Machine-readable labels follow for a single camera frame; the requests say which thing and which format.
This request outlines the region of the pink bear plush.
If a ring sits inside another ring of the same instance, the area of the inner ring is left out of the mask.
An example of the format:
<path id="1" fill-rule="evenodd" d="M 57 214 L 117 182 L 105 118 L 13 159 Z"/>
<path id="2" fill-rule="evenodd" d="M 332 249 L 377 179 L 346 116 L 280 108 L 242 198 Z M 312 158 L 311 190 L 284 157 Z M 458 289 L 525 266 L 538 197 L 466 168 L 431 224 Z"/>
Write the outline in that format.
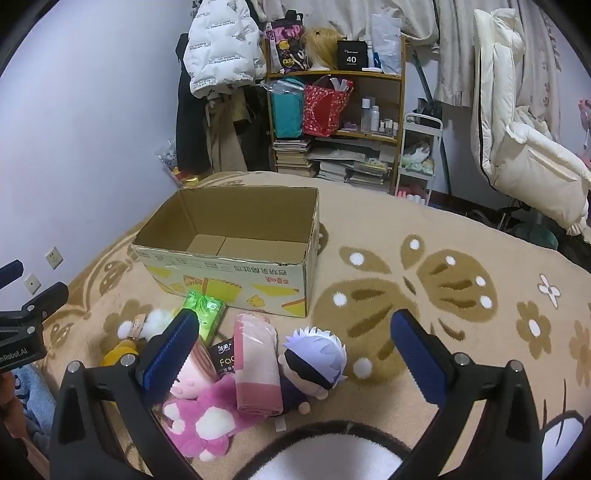
<path id="1" fill-rule="evenodd" d="M 266 416 L 238 410 L 233 374 L 222 377 L 197 399 L 166 402 L 162 414 L 164 430 L 176 449 L 186 458 L 203 462 L 224 456 L 235 434 L 266 420 Z"/>

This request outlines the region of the white pompom wooden toy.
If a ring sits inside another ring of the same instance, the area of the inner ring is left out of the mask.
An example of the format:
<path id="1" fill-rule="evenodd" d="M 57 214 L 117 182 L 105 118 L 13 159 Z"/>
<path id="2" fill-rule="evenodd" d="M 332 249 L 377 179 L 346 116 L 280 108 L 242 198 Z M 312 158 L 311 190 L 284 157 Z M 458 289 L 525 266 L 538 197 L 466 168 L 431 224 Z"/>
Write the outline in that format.
<path id="1" fill-rule="evenodd" d="M 137 314 L 133 320 L 123 321 L 117 329 L 120 340 L 145 340 L 163 333 L 174 318 L 173 311 L 154 309 L 149 314 Z"/>

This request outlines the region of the pink cube face plush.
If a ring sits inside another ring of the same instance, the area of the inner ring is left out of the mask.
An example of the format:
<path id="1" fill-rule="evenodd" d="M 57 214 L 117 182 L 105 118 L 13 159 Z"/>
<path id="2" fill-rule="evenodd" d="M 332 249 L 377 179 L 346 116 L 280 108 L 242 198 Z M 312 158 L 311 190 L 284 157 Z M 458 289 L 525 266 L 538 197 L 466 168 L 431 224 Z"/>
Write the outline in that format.
<path id="1" fill-rule="evenodd" d="M 170 394 L 178 399 L 194 400 L 218 380 L 204 342 L 201 339 L 191 348 L 183 366 L 170 387 Z"/>

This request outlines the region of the black small packet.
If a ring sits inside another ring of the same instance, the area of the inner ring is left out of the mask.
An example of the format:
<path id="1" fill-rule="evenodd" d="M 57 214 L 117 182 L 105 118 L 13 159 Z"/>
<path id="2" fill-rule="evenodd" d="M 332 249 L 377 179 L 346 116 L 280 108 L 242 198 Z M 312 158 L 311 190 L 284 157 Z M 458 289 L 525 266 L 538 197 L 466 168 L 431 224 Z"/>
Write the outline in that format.
<path id="1" fill-rule="evenodd" d="M 232 338 L 211 345 L 208 348 L 208 354 L 219 377 L 235 371 L 235 348 L 233 347 Z"/>

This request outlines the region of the green tissue pack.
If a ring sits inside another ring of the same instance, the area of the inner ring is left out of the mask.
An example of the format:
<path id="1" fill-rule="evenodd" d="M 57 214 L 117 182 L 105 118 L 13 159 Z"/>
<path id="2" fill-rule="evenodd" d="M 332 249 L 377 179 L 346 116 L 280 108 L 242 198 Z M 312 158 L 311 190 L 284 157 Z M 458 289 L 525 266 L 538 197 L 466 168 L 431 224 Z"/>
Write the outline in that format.
<path id="1" fill-rule="evenodd" d="M 200 339 L 206 346 L 211 345 L 225 312 L 225 303 L 200 292 L 189 291 L 182 307 L 197 315 Z"/>

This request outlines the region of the white-haired doll plush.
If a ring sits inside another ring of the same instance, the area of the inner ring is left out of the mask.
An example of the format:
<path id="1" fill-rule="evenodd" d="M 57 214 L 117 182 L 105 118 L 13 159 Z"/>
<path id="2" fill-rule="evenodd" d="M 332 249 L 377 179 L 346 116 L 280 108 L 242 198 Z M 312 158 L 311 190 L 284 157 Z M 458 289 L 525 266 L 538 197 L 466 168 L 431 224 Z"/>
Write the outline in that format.
<path id="1" fill-rule="evenodd" d="M 346 380 L 346 345 L 329 330 L 305 327 L 294 330 L 277 357 L 283 414 L 308 415 L 311 399 L 325 400 L 339 382 Z"/>

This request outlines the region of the beige trench coat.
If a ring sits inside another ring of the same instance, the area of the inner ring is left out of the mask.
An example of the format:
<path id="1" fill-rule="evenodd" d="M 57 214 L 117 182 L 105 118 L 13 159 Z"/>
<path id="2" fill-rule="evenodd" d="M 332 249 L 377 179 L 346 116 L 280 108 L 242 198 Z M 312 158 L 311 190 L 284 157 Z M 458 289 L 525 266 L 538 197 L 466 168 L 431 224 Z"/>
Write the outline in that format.
<path id="1" fill-rule="evenodd" d="M 219 94 L 207 100 L 205 114 L 207 153 L 212 172 L 245 172 L 245 156 L 235 130 L 235 121 L 249 123 L 252 120 L 245 91 L 238 89 L 231 95 Z"/>

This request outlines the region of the stack of books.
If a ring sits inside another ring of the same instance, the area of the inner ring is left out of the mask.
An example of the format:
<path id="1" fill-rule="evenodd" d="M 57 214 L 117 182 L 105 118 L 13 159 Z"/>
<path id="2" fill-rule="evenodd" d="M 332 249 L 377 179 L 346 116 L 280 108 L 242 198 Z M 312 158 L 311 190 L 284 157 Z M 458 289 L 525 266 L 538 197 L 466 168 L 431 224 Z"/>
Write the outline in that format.
<path id="1" fill-rule="evenodd" d="M 273 142 L 274 165 L 281 174 L 314 178 L 317 167 L 308 159 L 311 139 L 277 139 Z"/>

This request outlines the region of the cream duvet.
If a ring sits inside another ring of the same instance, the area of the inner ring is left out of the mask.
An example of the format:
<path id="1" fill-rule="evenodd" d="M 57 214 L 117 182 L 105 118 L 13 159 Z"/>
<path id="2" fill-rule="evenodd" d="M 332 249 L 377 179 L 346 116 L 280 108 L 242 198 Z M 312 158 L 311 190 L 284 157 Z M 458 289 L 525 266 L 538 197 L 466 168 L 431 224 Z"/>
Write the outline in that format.
<path id="1" fill-rule="evenodd" d="M 588 230 L 590 171 L 516 105 L 523 26 L 510 8 L 474 11 L 472 152 L 495 190 L 554 220 L 570 236 Z"/>

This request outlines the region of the blonde wig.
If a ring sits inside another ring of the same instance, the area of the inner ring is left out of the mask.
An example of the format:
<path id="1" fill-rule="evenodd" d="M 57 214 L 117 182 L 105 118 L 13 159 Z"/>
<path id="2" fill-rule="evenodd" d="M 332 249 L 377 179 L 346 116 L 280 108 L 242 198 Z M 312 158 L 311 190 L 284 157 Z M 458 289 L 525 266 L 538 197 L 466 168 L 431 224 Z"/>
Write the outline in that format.
<path id="1" fill-rule="evenodd" d="M 311 28 L 304 32 L 301 42 L 312 71 L 335 70 L 338 68 L 338 42 L 344 40 L 332 28 Z"/>

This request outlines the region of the black box labelled 40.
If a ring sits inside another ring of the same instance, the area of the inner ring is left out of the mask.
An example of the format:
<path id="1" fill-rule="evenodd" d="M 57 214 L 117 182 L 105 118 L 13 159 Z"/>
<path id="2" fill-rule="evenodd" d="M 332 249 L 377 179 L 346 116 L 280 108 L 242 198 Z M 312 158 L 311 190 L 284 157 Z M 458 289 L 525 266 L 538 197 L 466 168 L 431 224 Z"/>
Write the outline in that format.
<path id="1" fill-rule="evenodd" d="M 366 41 L 339 40 L 338 69 L 362 71 L 369 67 L 368 44 Z"/>

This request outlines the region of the floral curtain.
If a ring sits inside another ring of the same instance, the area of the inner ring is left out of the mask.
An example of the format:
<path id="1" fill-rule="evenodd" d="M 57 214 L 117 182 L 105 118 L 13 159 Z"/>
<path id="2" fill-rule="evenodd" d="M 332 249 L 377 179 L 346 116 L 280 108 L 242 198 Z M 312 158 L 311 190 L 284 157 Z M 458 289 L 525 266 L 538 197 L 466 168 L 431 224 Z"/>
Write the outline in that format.
<path id="1" fill-rule="evenodd" d="M 474 14 L 512 8 L 524 30 L 526 51 L 517 65 L 516 94 L 546 119 L 559 110 L 559 53 L 549 19 L 532 1 L 254 1 L 264 21 L 280 19 L 288 10 L 304 14 L 307 27 L 332 27 L 348 38 L 370 35 L 370 16 L 390 14 L 403 20 L 402 31 L 415 45 L 439 49 L 436 98 L 470 107 L 474 89 Z"/>

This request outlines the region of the white plastic bag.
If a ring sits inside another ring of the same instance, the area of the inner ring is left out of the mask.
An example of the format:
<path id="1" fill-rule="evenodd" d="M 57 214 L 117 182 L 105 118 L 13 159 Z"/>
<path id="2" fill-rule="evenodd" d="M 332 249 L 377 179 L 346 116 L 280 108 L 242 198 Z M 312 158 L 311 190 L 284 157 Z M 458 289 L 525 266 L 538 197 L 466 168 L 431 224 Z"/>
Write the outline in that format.
<path id="1" fill-rule="evenodd" d="M 378 54 L 380 68 L 386 74 L 402 74 L 402 25 L 401 18 L 386 14 L 373 14 L 372 37 L 373 50 Z"/>

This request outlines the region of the wall socket lower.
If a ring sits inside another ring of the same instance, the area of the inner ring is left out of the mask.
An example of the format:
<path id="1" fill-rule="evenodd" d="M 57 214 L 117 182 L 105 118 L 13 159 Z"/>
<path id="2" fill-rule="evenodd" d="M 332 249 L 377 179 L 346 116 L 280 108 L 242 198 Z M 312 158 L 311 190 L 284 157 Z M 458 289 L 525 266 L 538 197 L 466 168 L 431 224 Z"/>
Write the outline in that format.
<path id="1" fill-rule="evenodd" d="M 35 295 L 41 287 L 41 282 L 33 273 L 29 273 L 24 279 L 24 285 L 31 295 Z"/>

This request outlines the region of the wall socket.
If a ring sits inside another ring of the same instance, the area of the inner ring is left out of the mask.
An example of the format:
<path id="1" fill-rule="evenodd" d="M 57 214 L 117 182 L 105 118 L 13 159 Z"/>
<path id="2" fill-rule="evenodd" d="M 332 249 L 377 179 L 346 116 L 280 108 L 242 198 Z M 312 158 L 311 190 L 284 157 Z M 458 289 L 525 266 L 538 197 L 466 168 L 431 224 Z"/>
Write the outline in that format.
<path id="1" fill-rule="evenodd" d="M 57 269 L 63 262 L 63 257 L 56 247 L 53 247 L 46 255 L 45 259 L 52 270 Z"/>
<path id="2" fill-rule="evenodd" d="M 24 285 L 31 295 L 35 295 L 41 287 L 41 282 L 33 273 L 29 273 L 24 279 Z"/>

